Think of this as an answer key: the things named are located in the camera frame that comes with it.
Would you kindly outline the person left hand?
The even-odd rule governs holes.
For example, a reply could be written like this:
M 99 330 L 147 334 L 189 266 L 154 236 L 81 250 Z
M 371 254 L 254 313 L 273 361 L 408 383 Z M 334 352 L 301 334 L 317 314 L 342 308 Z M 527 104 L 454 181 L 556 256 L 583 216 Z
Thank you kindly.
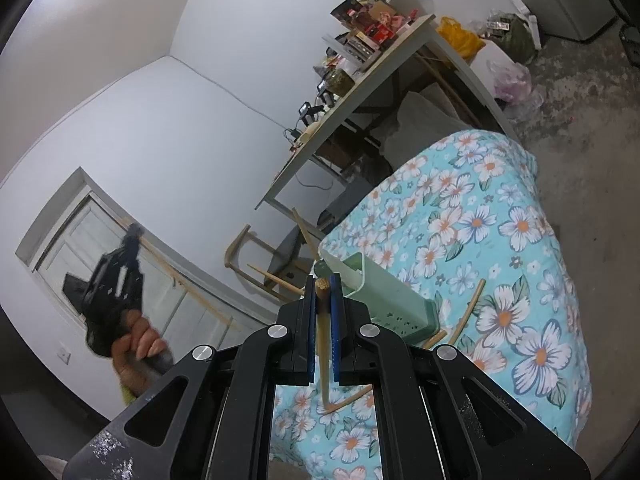
M 143 360 L 159 356 L 168 347 L 139 310 L 127 310 L 122 315 L 122 325 L 125 333 L 112 344 L 112 364 L 120 383 L 134 396 L 140 396 L 153 381 Z

